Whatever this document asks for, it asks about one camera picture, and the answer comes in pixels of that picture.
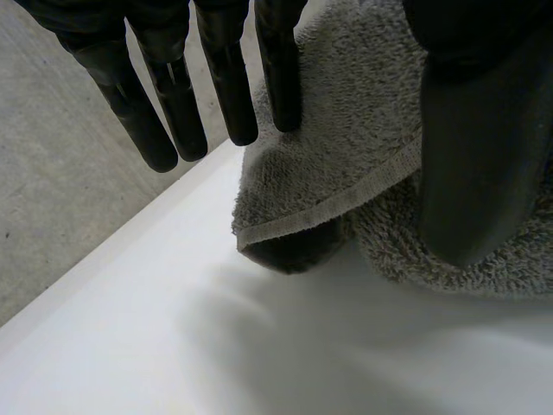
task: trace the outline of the concrete floor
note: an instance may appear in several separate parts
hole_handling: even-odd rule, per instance
[[[314,0],[302,22],[321,7]],[[0,326],[193,165],[146,166],[86,71],[54,35],[0,0]],[[242,40],[250,83],[262,79],[252,13]],[[186,56],[210,148],[227,139],[191,18]],[[161,108],[129,33],[130,55]]]

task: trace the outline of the white surface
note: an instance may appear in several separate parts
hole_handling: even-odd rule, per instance
[[[224,144],[0,329],[2,415],[551,413],[550,303],[388,284],[353,246],[266,271],[230,232],[240,157]]]

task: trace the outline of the folded towel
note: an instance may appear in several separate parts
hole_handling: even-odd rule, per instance
[[[400,0],[331,0],[298,36],[303,123],[281,133],[256,95],[260,138],[245,151],[234,211],[238,249],[302,272],[355,238],[396,282],[486,297],[553,293],[553,168],[533,215],[496,252],[461,270],[419,239],[419,83],[425,53]]]

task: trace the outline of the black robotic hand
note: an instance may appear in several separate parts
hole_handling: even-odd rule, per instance
[[[421,237],[467,266],[529,216],[553,149],[553,1],[403,1],[429,51]]]
[[[166,172],[175,147],[130,63],[128,19],[181,157],[207,153],[206,135],[184,58],[189,0],[16,0],[92,76],[146,163]],[[256,29],[273,118],[281,131],[301,123],[298,50],[293,29],[307,0],[255,0]],[[202,47],[231,140],[247,145],[257,122],[240,49],[249,0],[195,0]]]

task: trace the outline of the gray towel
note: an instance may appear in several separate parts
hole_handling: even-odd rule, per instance
[[[302,272],[355,238],[392,281],[486,297],[553,292],[551,163],[531,218],[479,264],[446,265],[418,238],[425,53],[399,0],[331,1],[298,43],[302,128],[278,132],[264,88],[256,96],[260,138],[245,152],[233,222],[244,255]]]

